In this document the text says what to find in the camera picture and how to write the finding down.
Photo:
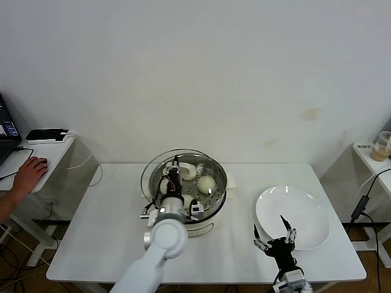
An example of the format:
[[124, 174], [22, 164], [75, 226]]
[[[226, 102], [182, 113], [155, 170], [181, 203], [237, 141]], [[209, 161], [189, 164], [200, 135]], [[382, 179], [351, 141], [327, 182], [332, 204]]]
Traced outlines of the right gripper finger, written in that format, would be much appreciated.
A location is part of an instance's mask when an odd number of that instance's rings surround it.
[[267, 251], [269, 249], [268, 245], [266, 243], [264, 243], [261, 239], [260, 239], [260, 235], [258, 233], [258, 230], [257, 230], [257, 227], [256, 225], [254, 224], [254, 245], [256, 247], [258, 247], [260, 250], [262, 251]]
[[285, 229], [287, 230], [287, 236], [285, 238], [285, 242], [288, 244], [293, 244], [296, 239], [296, 229], [292, 228], [288, 220], [286, 220], [282, 215], [280, 215], [280, 218], [283, 222]]

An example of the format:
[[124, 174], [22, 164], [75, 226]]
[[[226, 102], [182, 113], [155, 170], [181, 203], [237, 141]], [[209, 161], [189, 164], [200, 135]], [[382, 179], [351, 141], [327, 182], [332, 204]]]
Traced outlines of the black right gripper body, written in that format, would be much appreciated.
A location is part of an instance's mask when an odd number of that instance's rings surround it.
[[295, 244], [293, 241], [281, 237], [267, 242], [265, 254], [275, 259], [279, 270], [296, 270], [297, 261], [291, 254], [294, 249]]

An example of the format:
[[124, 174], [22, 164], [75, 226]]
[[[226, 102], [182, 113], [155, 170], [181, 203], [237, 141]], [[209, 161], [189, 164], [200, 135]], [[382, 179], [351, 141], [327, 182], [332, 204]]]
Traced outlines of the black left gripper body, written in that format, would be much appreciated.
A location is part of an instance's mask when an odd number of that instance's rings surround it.
[[167, 197], [183, 198], [180, 171], [178, 169], [170, 169], [168, 172]]

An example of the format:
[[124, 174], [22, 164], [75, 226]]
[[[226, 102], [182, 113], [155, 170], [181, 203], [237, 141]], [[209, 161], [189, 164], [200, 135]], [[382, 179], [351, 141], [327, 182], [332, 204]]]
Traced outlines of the person's hand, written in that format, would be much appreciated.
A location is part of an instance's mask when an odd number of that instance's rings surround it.
[[38, 184], [48, 171], [47, 159], [30, 157], [18, 170], [13, 180], [12, 192], [26, 195]]

